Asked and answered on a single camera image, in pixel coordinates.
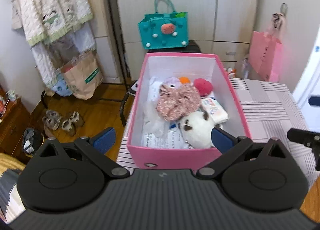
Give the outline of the pink paper gift bag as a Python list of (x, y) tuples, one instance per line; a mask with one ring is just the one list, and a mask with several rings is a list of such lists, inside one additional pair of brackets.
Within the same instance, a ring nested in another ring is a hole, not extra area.
[(265, 31), (252, 33), (248, 61), (264, 81), (279, 81), (285, 27), (285, 16), (275, 12)]

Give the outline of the brown paper shopping bag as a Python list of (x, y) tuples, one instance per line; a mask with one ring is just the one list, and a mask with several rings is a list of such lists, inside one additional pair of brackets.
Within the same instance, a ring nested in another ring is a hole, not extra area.
[(81, 100), (93, 97), (104, 80), (93, 51), (73, 57), (61, 68), (61, 72), (73, 95)]

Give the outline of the purple Kuromi plush toy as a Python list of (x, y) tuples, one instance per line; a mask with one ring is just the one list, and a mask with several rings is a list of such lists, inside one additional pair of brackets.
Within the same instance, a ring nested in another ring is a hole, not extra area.
[(176, 77), (167, 78), (162, 84), (170, 88), (179, 88), (181, 86), (180, 79)]

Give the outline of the black suitcase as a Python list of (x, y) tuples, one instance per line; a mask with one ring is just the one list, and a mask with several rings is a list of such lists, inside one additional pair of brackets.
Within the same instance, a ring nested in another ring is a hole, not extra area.
[(163, 48), (163, 49), (149, 49), (149, 53), (153, 52), (190, 52), (190, 53), (201, 53), (199, 45), (193, 41), (189, 40), (189, 44), (185, 47), (176, 47), (176, 48)]

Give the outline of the teal felt tote bag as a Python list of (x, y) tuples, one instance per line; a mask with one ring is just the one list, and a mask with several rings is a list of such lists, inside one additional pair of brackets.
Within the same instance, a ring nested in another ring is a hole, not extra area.
[(159, 13), (154, 0), (155, 13), (144, 15), (138, 23), (141, 43), (144, 49), (167, 49), (189, 45), (188, 13), (177, 12), (171, 0), (165, 0), (171, 13)]

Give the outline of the orange pom-pom ball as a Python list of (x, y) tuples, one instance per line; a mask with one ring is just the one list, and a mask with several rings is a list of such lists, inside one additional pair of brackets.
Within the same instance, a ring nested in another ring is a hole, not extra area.
[(180, 77), (180, 78), (178, 78), (178, 79), (179, 79), (179, 82), (180, 82), (181, 84), (189, 84), (189, 83), (190, 83), (190, 80), (189, 80), (188, 77)]

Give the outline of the pink floral fabric scrunchie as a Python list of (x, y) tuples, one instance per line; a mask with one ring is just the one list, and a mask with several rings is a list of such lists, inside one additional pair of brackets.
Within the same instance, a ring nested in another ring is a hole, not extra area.
[(182, 84), (179, 88), (161, 85), (156, 110), (166, 121), (176, 121), (199, 109), (201, 96), (192, 84)]

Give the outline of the white door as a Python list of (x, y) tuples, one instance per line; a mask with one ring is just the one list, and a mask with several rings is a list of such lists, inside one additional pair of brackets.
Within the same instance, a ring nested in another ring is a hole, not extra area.
[(319, 132), (319, 106), (311, 106), (309, 98), (319, 96), (319, 30), (308, 63), (293, 91), (310, 131)]

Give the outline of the hanging quilted cream garment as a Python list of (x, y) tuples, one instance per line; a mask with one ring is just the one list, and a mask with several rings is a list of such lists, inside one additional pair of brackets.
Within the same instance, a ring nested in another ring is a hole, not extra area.
[(36, 66), (48, 88), (60, 77), (61, 62), (50, 45), (69, 42), (82, 54), (95, 50), (95, 40), (89, 21), (93, 12), (88, 0), (18, 0), (25, 39)]

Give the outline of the beige wardrobe cabinet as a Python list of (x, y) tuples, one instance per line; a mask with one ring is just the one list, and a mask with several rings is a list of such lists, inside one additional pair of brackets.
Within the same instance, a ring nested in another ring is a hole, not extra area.
[[(225, 67), (233, 67), (249, 48), (257, 0), (171, 0), (188, 14), (189, 38), (208, 54), (217, 54)], [(98, 60), (106, 82), (121, 83), (120, 62), (131, 78), (139, 77), (145, 50), (138, 23), (147, 13), (169, 12), (164, 0), (89, 0)]]

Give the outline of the blue white wet wipes pack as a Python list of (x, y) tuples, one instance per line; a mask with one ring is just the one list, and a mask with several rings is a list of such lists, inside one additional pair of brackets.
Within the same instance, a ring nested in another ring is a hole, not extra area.
[(154, 149), (190, 149), (190, 145), (184, 141), (178, 123), (170, 122), (169, 130), (162, 137), (156, 137), (153, 133), (144, 134), (143, 147)]

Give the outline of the orange white toy on floor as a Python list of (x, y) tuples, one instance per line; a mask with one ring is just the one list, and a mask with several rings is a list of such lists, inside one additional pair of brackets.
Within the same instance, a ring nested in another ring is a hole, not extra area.
[(236, 69), (229, 67), (229, 68), (224, 68), (224, 70), (227, 74), (227, 77), (236, 78)]

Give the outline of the pink fluffy pom-pom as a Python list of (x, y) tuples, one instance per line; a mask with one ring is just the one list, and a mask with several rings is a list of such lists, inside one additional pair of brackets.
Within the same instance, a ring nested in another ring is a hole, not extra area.
[(193, 85), (197, 88), (201, 97), (206, 97), (213, 91), (213, 85), (202, 78), (195, 79)]

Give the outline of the white sheep plush toy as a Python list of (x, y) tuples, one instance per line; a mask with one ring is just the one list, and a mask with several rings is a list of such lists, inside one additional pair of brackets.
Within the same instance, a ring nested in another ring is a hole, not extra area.
[(212, 144), (212, 129), (215, 123), (207, 111), (195, 111), (178, 122), (183, 140), (194, 149), (209, 149)]

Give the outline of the pair of beige shoes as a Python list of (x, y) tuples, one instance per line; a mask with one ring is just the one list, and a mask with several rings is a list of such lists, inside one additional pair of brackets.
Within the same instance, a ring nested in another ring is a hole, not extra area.
[(76, 129), (83, 127), (85, 122), (79, 112), (71, 112), (67, 118), (54, 110), (47, 110), (42, 118), (44, 128), (49, 131), (63, 130), (69, 136), (75, 136)]

